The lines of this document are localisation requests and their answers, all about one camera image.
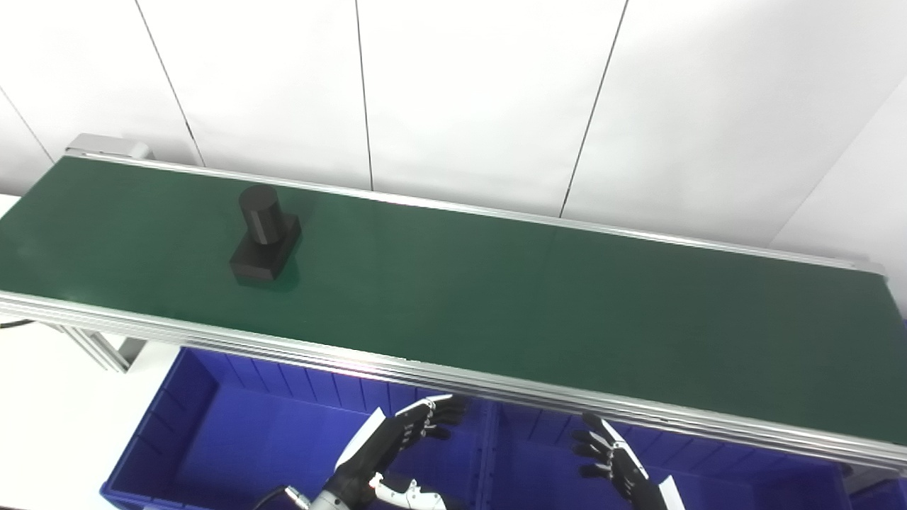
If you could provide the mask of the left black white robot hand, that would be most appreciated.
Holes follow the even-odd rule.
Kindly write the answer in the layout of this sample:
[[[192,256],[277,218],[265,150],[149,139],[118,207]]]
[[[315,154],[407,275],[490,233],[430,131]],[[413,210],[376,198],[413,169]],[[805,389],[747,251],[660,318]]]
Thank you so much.
[[[423,438],[446,440],[468,407],[466,397],[428,396],[392,416],[376,409],[344,447],[315,497],[314,509],[363,509],[372,501],[402,509],[459,509],[457,501],[430,492],[417,479],[395,479],[388,469],[405,449]]]

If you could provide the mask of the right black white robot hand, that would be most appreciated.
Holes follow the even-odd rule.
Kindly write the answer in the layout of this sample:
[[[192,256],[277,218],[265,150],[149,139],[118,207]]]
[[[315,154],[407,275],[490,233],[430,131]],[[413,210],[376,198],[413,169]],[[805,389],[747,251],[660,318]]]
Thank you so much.
[[[598,414],[584,412],[585,427],[574,430],[571,451],[581,458],[592,459],[578,472],[584,478],[610,481],[619,496],[633,509],[685,509],[676,481],[668,475],[660,483],[652,480],[632,447],[614,426]]]

